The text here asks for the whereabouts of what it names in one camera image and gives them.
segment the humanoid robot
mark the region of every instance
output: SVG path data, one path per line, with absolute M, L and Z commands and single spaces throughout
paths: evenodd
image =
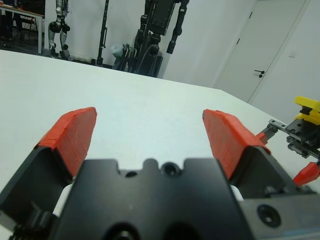
M 70 60 L 70 53 L 68 45 L 66 44 L 67 32 L 70 31 L 70 27 L 65 22 L 65 18 L 69 12 L 68 0 L 56 0 L 56 20 L 51 22 L 48 27 L 49 36 L 49 50 L 52 58 L 61 58 L 64 60 Z M 60 33 L 60 53 L 56 53 L 55 35 Z

